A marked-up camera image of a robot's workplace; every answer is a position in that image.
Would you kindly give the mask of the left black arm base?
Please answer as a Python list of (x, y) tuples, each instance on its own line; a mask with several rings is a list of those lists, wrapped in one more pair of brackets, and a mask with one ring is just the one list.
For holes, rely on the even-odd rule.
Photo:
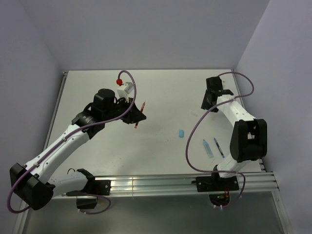
[[(89, 215), (100, 214), (107, 211), (112, 202), (108, 198), (111, 189), (110, 180), (93, 180), (79, 191), (70, 191), (65, 193), (66, 196), (76, 196), (76, 207), (80, 212)], [(95, 211), (96, 206), (104, 201), (104, 209)]]

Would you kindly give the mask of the red thin pen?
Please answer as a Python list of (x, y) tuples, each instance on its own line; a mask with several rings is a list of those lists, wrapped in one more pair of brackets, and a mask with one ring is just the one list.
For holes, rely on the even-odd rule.
[[(143, 111), (144, 111), (145, 104), (146, 104), (146, 101), (144, 101), (143, 104), (142, 104), (142, 106), (141, 106), (141, 109), (140, 109), (140, 112), (141, 112), (141, 113), (143, 113)], [(134, 128), (137, 129), (138, 125), (139, 125), (139, 122), (137, 122), (137, 123), (135, 124)]]

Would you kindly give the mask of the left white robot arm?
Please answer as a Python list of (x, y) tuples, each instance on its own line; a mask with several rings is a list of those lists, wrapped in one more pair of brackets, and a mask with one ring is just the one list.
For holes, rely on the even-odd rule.
[(21, 165), (14, 164), (10, 170), (11, 190), (7, 198), (7, 208), (11, 207), (11, 197), (16, 194), (33, 210), (43, 208), (51, 198), (76, 191), (92, 195), (95, 177), (85, 169), (63, 177), (52, 177), (56, 169), (80, 146), (102, 131), (105, 124), (122, 120), (135, 124), (146, 119), (136, 107), (136, 89), (129, 91), (119, 87), (117, 92), (100, 89), (82, 112), (78, 113), (63, 134), (34, 159)]

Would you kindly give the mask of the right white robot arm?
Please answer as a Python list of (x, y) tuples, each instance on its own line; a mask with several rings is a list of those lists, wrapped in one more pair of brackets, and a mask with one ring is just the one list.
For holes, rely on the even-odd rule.
[(237, 101), (229, 89), (224, 89), (219, 76), (206, 79), (206, 91), (201, 108), (221, 111), (233, 126), (230, 153), (214, 170), (218, 174), (211, 178), (211, 185), (216, 190), (222, 190), (233, 172), (240, 171), (246, 164), (257, 161), (267, 154), (268, 136), (267, 122), (247, 112)]

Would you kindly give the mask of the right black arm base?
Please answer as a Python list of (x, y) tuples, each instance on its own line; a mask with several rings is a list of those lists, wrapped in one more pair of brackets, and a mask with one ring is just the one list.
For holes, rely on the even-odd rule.
[(239, 184), (236, 176), (229, 178), (198, 176), (191, 183), (196, 185), (198, 192), (225, 192), (239, 190)]

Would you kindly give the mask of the blue thin pen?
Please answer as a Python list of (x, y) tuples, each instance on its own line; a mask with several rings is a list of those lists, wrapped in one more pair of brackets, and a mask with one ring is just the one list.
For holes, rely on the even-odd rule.
[(214, 137), (214, 142), (215, 142), (215, 144), (216, 144), (216, 146), (217, 146), (217, 148), (218, 148), (222, 158), (225, 158), (225, 155), (224, 155), (224, 153), (223, 153), (223, 151), (222, 151), (222, 149), (221, 149), (221, 147), (220, 147), (220, 145), (219, 145), (219, 143), (218, 143), (218, 141), (217, 141), (217, 139), (215, 137)]

